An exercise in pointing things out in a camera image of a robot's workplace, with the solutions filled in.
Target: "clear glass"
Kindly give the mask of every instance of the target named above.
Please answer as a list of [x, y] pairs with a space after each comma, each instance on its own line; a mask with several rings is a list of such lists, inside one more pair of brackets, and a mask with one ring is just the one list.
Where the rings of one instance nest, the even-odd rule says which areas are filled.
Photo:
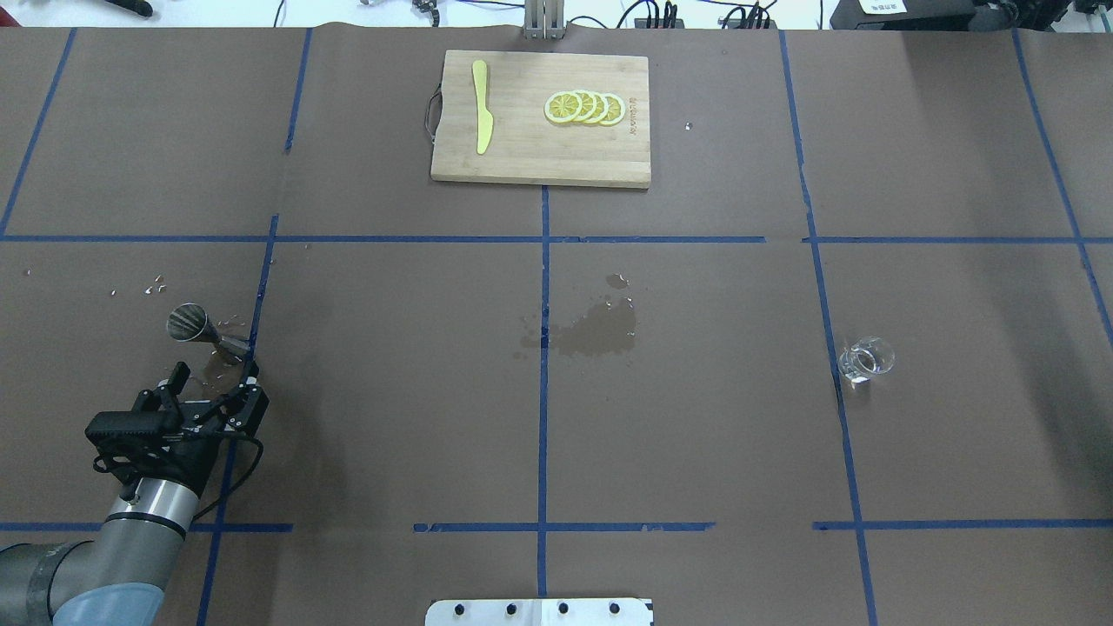
[[838, 358], [838, 369], [854, 384], [864, 383], [893, 369], [893, 346], [878, 336], [859, 339]]

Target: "white bracket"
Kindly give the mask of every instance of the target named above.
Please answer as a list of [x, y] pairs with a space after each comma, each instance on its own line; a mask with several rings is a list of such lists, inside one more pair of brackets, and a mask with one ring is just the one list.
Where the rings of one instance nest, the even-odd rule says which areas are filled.
[[564, 0], [524, 0], [526, 39], [564, 39]]
[[440, 600], [425, 626], [652, 626], [653, 600], [565, 598]]

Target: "cutting board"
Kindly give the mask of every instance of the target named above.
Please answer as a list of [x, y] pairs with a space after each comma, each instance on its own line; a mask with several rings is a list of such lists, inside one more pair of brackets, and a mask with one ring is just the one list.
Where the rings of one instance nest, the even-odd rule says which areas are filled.
[[[491, 145], [476, 154], [472, 62], [487, 63]], [[556, 91], [612, 92], [627, 101], [615, 126], [556, 125], [544, 105]], [[434, 180], [648, 188], [649, 59], [601, 55], [449, 50], [433, 146]]]

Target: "lime slice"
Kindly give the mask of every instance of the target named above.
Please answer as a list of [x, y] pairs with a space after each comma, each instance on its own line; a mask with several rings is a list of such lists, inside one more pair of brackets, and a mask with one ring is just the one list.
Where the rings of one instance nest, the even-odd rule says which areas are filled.
[[584, 124], [599, 124], [607, 117], [607, 113], [611, 110], [611, 99], [603, 97], [602, 94], [594, 94], [595, 99], [602, 104], [601, 107], [595, 109], [595, 115], [583, 120]]
[[608, 108], [607, 115], [599, 120], [600, 126], [614, 126], [615, 124], [622, 121], [626, 117], [626, 100], [619, 98], [614, 94], [603, 94], [602, 97], [607, 100]]
[[575, 121], [583, 121], [590, 117], [594, 117], [595, 111], [602, 107], [599, 94], [585, 89], [577, 89], [575, 94], [583, 101], [583, 106], [580, 107], [580, 115], [575, 116]]
[[580, 115], [583, 100], [574, 91], [558, 91], [545, 100], [545, 118], [553, 124], [568, 124]]

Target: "knife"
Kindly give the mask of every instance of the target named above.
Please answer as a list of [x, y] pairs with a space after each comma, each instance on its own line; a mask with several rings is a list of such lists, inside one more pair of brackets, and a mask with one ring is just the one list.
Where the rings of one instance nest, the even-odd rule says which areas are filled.
[[494, 116], [486, 108], [486, 61], [476, 59], [472, 62], [472, 78], [475, 80], [475, 109], [479, 111], [475, 153], [482, 155], [491, 145], [491, 133], [494, 131]]

